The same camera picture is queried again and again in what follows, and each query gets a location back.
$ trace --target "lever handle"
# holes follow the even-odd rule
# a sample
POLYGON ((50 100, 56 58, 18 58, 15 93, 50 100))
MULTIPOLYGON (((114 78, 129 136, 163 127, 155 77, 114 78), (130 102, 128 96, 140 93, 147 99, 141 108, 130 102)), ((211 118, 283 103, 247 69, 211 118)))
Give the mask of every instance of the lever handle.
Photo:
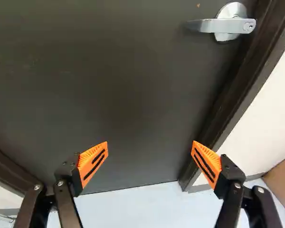
POLYGON ((257 23, 247 18, 247 9, 240 2, 226 4, 214 19, 189 20, 185 27, 196 32, 214 33, 217 41, 236 39, 240 34, 251 33, 257 23))
POLYGON ((236 33, 248 34, 256 27, 255 19, 231 18, 231 19, 201 19, 186 22, 190 30, 205 33, 236 33))

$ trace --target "screw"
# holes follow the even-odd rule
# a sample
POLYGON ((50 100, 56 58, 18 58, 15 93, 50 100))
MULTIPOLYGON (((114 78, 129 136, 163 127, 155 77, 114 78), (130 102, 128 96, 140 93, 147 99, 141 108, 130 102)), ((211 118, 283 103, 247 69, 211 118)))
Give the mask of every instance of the screw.
POLYGON ((237 189, 240 189, 240 188, 241 188, 241 186, 240 186, 239 183, 235 183, 234 186, 235 186, 237 189))
POLYGON ((58 187, 60 187, 61 185, 63 185, 63 181, 62 180, 57 183, 58 187))
POLYGON ((264 193, 264 189, 262 189, 261 187, 258 187, 257 190, 261 193, 264 193))
POLYGON ((40 189, 40 184, 36 184, 35 186, 34 186, 34 190, 38 190, 38 189, 40 189))

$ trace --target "door frame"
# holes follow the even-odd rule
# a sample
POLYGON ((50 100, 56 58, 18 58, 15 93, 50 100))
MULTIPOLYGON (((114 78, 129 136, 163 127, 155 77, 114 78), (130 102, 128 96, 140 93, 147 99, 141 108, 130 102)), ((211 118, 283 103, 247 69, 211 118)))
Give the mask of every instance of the door frame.
MULTIPOLYGON (((227 81, 195 139, 214 150, 227 138, 285 50, 285 0, 258 1, 254 15, 257 27, 253 34, 243 37, 237 57, 226 75, 227 81)), ((199 169, 188 148, 187 160, 179 174, 182 189, 188 190, 198 175, 199 169)), ((0 151, 0 186, 23 196, 40 182, 0 151)))

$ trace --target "door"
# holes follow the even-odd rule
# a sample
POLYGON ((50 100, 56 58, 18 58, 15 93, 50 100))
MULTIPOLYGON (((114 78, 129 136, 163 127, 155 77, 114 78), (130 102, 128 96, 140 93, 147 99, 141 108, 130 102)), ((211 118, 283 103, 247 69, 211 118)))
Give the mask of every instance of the door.
POLYGON ((52 184, 108 141, 84 193, 176 180, 241 43, 183 23, 228 2, 1 0, 0 150, 52 184))

